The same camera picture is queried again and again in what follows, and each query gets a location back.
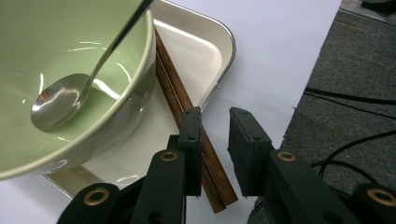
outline chopstick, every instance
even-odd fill
[[[157,78],[162,86],[166,101],[171,108],[177,127],[179,127],[183,111],[192,108],[193,104],[157,30],[155,30],[155,35],[157,47]],[[238,198],[205,129],[203,129],[203,133],[202,182],[212,209],[217,213],[224,210],[226,205],[236,202]]]

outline white tray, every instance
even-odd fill
[[[194,105],[205,108],[233,62],[235,44],[220,22],[166,1],[151,6],[154,24]],[[142,121],[123,143],[82,166],[46,175],[69,197],[96,182],[121,189],[146,175],[152,155],[178,134],[159,83]]]

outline spoon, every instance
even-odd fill
[[[32,106],[31,120],[39,130],[49,130],[72,118],[84,104],[93,81],[106,60],[147,11],[153,0],[143,0],[99,59],[90,76],[73,74],[44,89]]]

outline spoon handle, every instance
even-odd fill
[[[122,27],[120,32],[117,34],[116,38],[114,38],[113,42],[111,42],[110,46],[108,46],[105,53],[99,59],[99,62],[94,67],[90,78],[91,83],[96,78],[96,75],[99,73],[99,70],[102,68],[103,64],[111,56],[114,50],[119,46],[119,44],[122,42],[125,36],[127,36],[129,32],[132,30],[132,28],[134,28],[134,26],[137,24],[137,22],[140,20],[143,14],[147,11],[147,9],[149,8],[152,2],[153,0],[143,0],[142,3],[140,3],[140,6],[137,8],[134,14],[129,18],[129,20],[125,23],[125,25]]]

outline green bowl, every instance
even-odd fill
[[[155,82],[151,11],[141,18],[66,124],[38,130],[37,95],[70,74],[90,74],[140,1],[0,3],[0,179],[81,165],[125,140],[141,120]]]

